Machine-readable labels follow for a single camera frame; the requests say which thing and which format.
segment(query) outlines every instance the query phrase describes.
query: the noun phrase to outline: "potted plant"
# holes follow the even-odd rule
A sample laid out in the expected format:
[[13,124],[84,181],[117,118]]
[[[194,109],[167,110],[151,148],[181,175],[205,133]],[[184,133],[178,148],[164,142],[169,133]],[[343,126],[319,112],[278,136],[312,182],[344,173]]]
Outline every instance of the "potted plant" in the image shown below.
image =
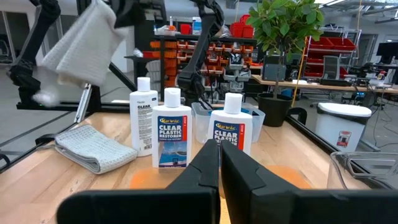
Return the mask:
[[301,53],[305,39],[312,36],[318,41],[323,33],[319,30],[323,22],[322,12],[315,0],[263,0],[257,2],[257,9],[249,10],[246,24],[255,28],[254,38],[262,44],[262,51],[279,54],[274,92],[261,93],[257,97],[259,109],[265,112],[264,124],[279,127],[283,124],[291,105],[291,97],[279,95],[280,68],[284,64],[284,55],[289,61],[292,53]]

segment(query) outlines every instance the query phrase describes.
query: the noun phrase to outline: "bottle cap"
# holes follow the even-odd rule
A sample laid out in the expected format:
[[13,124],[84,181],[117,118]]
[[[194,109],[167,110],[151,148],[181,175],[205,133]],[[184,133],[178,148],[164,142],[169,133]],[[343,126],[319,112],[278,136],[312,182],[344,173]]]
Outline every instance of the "bottle cap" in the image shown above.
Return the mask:
[[181,89],[166,88],[164,89],[164,105],[166,107],[176,108],[181,105]]
[[139,77],[137,78],[138,91],[150,91],[150,78],[149,77]]
[[242,108],[242,94],[239,93],[226,93],[224,111],[229,114],[238,114]]

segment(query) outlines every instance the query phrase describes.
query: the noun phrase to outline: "white towel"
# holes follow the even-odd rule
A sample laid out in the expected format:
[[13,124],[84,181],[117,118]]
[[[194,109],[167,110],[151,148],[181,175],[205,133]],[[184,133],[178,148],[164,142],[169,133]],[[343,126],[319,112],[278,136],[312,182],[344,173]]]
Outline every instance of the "white towel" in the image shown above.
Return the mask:
[[[102,0],[94,0],[70,30],[45,56],[42,66],[59,74],[59,84],[102,85],[113,53],[128,35],[128,28],[114,29],[116,16]],[[56,92],[46,90],[34,100],[46,106],[56,103]]]
[[90,125],[65,131],[55,137],[55,149],[95,174],[103,174],[137,157],[137,151],[107,138]]

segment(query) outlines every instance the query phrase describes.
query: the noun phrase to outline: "plastic bottle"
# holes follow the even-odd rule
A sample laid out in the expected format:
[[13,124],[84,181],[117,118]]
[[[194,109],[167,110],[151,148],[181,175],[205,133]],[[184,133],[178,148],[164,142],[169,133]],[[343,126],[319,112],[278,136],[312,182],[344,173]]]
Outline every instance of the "plastic bottle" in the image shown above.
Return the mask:
[[158,105],[157,91],[150,90],[150,78],[137,79],[137,91],[130,93],[132,148],[138,156],[152,153],[152,110]]
[[152,166],[186,167],[191,161],[192,109],[181,106],[181,90],[166,88],[164,105],[152,114]]
[[224,110],[211,112],[208,139],[229,140],[250,156],[253,117],[242,113],[242,94],[225,94]]

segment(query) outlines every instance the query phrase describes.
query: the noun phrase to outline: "folded gray towel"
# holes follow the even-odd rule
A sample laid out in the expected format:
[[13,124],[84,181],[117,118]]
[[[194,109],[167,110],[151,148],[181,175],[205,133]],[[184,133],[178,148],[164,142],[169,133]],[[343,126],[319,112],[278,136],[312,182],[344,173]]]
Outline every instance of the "folded gray towel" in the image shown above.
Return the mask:
[[90,125],[55,137],[55,149],[95,174],[103,174],[137,157],[137,151],[107,138]]

